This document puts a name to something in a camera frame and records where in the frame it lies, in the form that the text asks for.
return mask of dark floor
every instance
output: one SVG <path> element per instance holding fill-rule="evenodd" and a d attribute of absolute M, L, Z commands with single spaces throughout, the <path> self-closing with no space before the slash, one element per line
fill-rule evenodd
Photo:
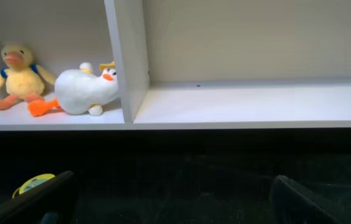
<path fill-rule="evenodd" d="M 94 144 L 92 139 L 95 138 L 85 137 L 83 142 Z M 167 137 L 169 142 L 171 139 L 177 141 L 177 147 L 182 147 L 180 136 Z M 205 142 L 197 139 L 193 144 Z M 151 141 L 142 142 L 149 147 Z M 210 152 L 179 148 L 177 153 L 172 147 L 167 152 L 162 148 L 162 153 L 149 151 L 148 156 L 141 152 L 142 147 L 136 153 L 126 150 L 127 153 L 109 154 L 108 158 L 102 158 L 98 151 L 71 152 L 70 148 L 64 149 L 67 156 L 60 156 L 55 153 L 59 149 L 52 150 L 54 146 L 33 154 L 27 151 L 0 154 L 0 203 L 10 199 L 15 189 L 35 175 L 72 170 L 81 188 L 77 224 L 276 223 L 269 191 L 277 175 L 286 175 L 323 197 L 351 208 L 351 152 L 342 148 L 340 153 L 335 153 L 333 141 L 331 144 L 327 140 L 320 142 L 330 147 L 327 152 L 320 153 L 315 148 L 312 150 L 315 152 L 308 153 L 306 147 L 301 147 L 304 150 L 301 154 L 278 149 L 273 144 L 274 137 L 267 143 L 273 147 L 266 150 L 260 144 L 255 148 L 251 141 L 245 151 L 221 148 L 219 139 L 208 142 L 217 142 L 207 146 Z M 294 142 L 290 148 L 299 144 Z M 217 153 L 213 153 L 215 147 L 218 147 Z"/>

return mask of orange leg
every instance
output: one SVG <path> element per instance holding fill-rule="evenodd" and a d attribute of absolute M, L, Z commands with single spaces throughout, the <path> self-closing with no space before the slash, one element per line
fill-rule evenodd
<path fill-rule="evenodd" d="M 29 103 L 27 109 L 29 109 L 29 112 L 32 116 L 42 116 L 55 107 L 60 107 L 58 99 L 54 99 L 52 101 L 35 100 Z"/>
<path fill-rule="evenodd" d="M 0 100 L 0 110 L 7 110 L 18 102 L 16 95 L 9 95 L 5 99 Z"/>
<path fill-rule="evenodd" d="M 31 103 L 35 100 L 44 100 L 43 97 L 41 97 L 39 94 L 37 93 L 29 93 L 26 97 L 25 97 L 25 101 L 28 103 Z"/>

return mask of yellow duck plush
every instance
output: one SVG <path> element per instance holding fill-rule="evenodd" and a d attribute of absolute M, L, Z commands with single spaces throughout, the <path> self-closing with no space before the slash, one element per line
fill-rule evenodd
<path fill-rule="evenodd" d="M 1 57 L 8 66 L 0 71 L 0 88 L 6 83 L 9 96 L 0 100 L 0 110 L 6 110 L 19 100 L 30 103 L 43 100 L 44 83 L 55 83 L 56 77 L 40 65 L 33 64 L 32 52 L 23 45 L 7 45 L 1 51 Z"/>

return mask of plush toy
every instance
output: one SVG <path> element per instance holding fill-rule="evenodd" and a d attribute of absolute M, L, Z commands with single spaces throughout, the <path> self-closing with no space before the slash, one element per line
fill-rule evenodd
<path fill-rule="evenodd" d="M 64 71 L 55 82 L 57 98 L 52 101 L 36 100 L 28 105 L 32 116 L 46 114 L 61 107 L 68 114 L 89 112 L 102 114 L 102 106 L 117 99 L 118 79 L 114 62 L 100 65 L 100 77 L 93 75 L 92 65 L 82 63 L 79 70 Z"/>
<path fill-rule="evenodd" d="M 32 52 L 25 46 L 7 45 L 1 51 L 1 57 L 8 68 L 0 71 L 0 88 L 6 83 L 9 96 L 0 100 L 0 110 L 9 109 L 19 100 L 28 103 L 41 100 L 44 83 L 39 76 L 51 85 L 55 83 L 53 74 L 33 64 Z"/>

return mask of shelf surface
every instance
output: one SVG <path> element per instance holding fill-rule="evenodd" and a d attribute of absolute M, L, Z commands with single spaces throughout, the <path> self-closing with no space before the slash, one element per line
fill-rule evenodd
<path fill-rule="evenodd" d="M 222 128 L 351 127 L 351 83 L 208 83 L 152 87 L 136 124 Z"/>
<path fill-rule="evenodd" d="M 46 100 L 53 98 L 54 94 L 52 93 L 45 97 Z M 101 116 L 90 116 L 88 113 L 72 116 L 63 110 L 53 110 L 47 115 L 34 118 L 29 114 L 26 102 L 18 103 L 9 110 L 0 111 L 0 127 L 2 127 L 0 130 L 83 129 L 83 126 L 76 127 L 78 124 L 124 124 L 120 101 L 116 100 L 104 107 L 104 113 Z M 106 125 L 106 129 L 111 129 L 111 125 Z"/>

